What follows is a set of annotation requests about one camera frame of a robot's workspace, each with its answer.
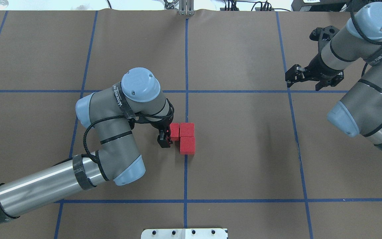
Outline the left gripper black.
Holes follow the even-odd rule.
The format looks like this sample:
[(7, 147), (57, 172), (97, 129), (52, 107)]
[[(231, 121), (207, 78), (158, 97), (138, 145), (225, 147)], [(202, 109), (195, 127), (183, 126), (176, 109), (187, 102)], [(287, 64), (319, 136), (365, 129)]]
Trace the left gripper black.
[(161, 148), (170, 148), (173, 141), (171, 140), (170, 124), (174, 118), (174, 110), (168, 110), (167, 115), (156, 116), (148, 115), (142, 112), (135, 114), (138, 117), (136, 123), (139, 124), (151, 124), (154, 128), (159, 130), (157, 142)]

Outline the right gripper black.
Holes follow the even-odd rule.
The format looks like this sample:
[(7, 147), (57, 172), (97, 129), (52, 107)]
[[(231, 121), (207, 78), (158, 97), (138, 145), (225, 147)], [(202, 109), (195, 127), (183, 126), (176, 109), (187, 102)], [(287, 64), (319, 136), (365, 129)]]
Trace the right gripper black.
[(301, 83), (306, 72), (306, 80), (317, 81), (315, 90), (320, 91), (324, 87), (335, 87), (344, 79), (344, 72), (328, 67), (321, 57), (323, 48), (340, 30), (334, 26), (317, 27), (309, 35), (309, 39), (317, 42), (317, 55), (304, 68), (299, 64), (294, 64), (285, 72), (285, 82), (287, 88), (291, 88), (295, 83)]

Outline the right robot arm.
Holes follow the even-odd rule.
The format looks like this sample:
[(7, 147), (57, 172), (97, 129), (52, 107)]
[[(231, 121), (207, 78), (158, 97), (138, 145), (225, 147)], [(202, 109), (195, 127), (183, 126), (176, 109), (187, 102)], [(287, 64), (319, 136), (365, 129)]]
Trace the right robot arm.
[(306, 81), (316, 81), (316, 91), (334, 87), (344, 79), (344, 70), (362, 59), (370, 69), (363, 69), (327, 119), (349, 137), (360, 134), (382, 151), (382, 2), (371, 2), (350, 15), (342, 29), (327, 26), (312, 31), (317, 55), (307, 67), (293, 65), (285, 81), (288, 88)]

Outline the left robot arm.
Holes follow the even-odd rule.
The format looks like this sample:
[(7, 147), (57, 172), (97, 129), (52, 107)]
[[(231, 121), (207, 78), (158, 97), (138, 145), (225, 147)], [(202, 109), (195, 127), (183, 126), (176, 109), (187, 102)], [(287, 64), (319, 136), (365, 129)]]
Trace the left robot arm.
[(157, 144), (171, 147), (175, 110), (147, 68), (132, 68), (111, 87), (82, 97), (75, 111), (84, 128), (82, 151), (37, 173), (0, 183), (0, 224), (107, 181), (124, 186), (141, 178), (146, 169), (133, 135), (137, 124), (154, 127)]

